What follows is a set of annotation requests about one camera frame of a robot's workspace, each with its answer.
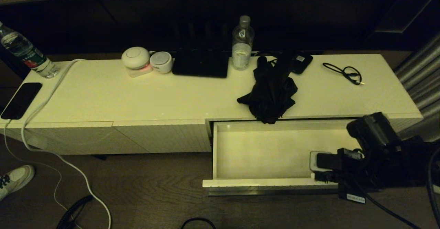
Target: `small black device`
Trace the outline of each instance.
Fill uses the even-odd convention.
[[[41,83],[24,83],[3,111],[2,119],[20,119],[43,85]]]
[[[225,78],[230,52],[211,50],[178,51],[173,74]]]
[[[277,60],[277,63],[284,62],[290,66],[290,71],[295,74],[302,74],[313,60],[313,56],[299,51],[284,51]]]

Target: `wooden floor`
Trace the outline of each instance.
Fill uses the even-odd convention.
[[[31,153],[9,139],[17,156],[43,161],[63,173],[59,201],[70,207],[88,195],[83,178],[56,157]],[[208,197],[201,187],[212,175],[212,154],[115,155],[106,161],[90,156],[67,156],[89,177],[93,191],[113,216],[113,229],[179,229],[191,217],[211,219],[219,229],[273,228],[406,228],[371,202],[354,204],[336,195]],[[23,163],[0,144],[0,173]],[[64,210],[53,200],[58,174],[36,165],[34,179],[0,202],[0,228],[54,229]],[[374,198],[422,228],[435,228],[424,188],[388,189]],[[96,200],[79,218],[84,229],[107,228],[107,214]],[[208,228],[195,222],[190,228]]]

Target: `bottle label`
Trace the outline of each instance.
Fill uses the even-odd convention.
[[[26,54],[19,56],[19,58],[31,69],[38,67],[47,60],[47,57],[36,47],[33,47],[33,49]]]

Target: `shoelace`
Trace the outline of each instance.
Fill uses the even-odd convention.
[[[7,183],[10,183],[11,179],[9,178],[9,175],[4,175],[0,177],[0,188],[3,188],[3,186],[8,185]]]

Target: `open drawer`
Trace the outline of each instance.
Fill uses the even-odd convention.
[[[210,196],[272,193],[332,193],[337,184],[316,182],[311,151],[359,148],[346,130],[352,120],[214,123]]]

